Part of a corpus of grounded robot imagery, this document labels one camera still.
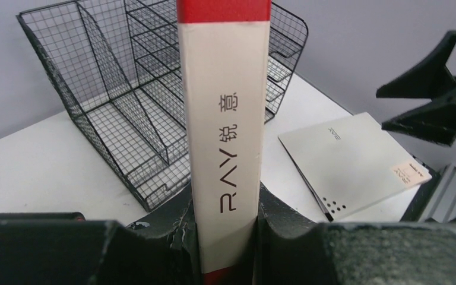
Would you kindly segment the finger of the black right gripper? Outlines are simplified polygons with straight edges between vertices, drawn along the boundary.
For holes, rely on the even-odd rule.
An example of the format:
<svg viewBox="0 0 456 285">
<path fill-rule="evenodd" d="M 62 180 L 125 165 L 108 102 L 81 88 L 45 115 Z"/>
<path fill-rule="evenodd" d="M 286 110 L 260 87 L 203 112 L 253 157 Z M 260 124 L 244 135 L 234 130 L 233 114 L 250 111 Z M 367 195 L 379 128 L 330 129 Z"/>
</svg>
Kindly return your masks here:
<svg viewBox="0 0 456 285">
<path fill-rule="evenodd" d="M 456 86 L 446 63 L 456 45 L 456 30 L 449 30 L 428 56 L 376 91 L 377 98 L 435 99 Z"/>
<path fill-rule="evenodd" d="M 386 120 L 382 129 L 452 146 L 456 140 L 456 86 L 422 106 Z"/>
</svg>

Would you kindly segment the red notebook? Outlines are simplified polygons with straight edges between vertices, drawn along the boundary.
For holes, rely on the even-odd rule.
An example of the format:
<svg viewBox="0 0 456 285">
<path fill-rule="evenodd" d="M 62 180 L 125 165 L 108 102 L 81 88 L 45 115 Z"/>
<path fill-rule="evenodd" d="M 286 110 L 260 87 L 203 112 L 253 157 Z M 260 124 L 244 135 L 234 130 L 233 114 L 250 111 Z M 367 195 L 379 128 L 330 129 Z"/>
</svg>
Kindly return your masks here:
<svg viewBox="0 0 456 285">
<path fill-rule="evenodd" d="M 271 3 L 176 10 L 201 280 L 252 284 Z"/>
</svg>

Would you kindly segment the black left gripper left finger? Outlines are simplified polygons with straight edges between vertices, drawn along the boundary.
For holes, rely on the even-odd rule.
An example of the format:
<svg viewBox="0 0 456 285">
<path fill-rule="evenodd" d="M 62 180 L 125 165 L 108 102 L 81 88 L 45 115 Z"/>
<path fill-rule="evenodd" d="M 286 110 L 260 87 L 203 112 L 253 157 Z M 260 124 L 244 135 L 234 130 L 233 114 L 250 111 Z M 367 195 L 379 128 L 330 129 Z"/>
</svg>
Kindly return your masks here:
<svg viewBox="0 0 456 285">
<path fill-rule="evenodd" d="M 200 284 L 192 191 L 123 225 L 71 213 L 0 213 L 0 284 Z"/>
</svg>

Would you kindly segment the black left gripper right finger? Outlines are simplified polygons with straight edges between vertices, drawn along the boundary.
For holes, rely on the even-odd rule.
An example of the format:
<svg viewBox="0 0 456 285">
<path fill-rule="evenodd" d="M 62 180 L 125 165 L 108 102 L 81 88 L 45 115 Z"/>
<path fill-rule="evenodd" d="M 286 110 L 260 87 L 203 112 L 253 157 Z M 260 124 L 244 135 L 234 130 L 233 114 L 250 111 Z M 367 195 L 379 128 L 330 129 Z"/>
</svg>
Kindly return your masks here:
<svg viewBox="0 0 456 285">
<path fill-rule="evenodd" d="M 256 284 L 456 284 L 456 223 L 315 223 L 260 187 Z"/>
</svg>

